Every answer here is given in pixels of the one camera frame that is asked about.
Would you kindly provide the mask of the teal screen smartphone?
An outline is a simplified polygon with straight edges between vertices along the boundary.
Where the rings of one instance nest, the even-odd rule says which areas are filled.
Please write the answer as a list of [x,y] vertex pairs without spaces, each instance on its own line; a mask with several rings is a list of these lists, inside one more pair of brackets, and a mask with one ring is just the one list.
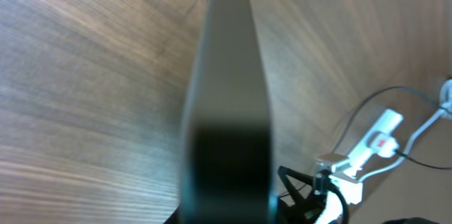
[[250,0],[208,0],[182,118],[183,223],[272,223],[270,100]]

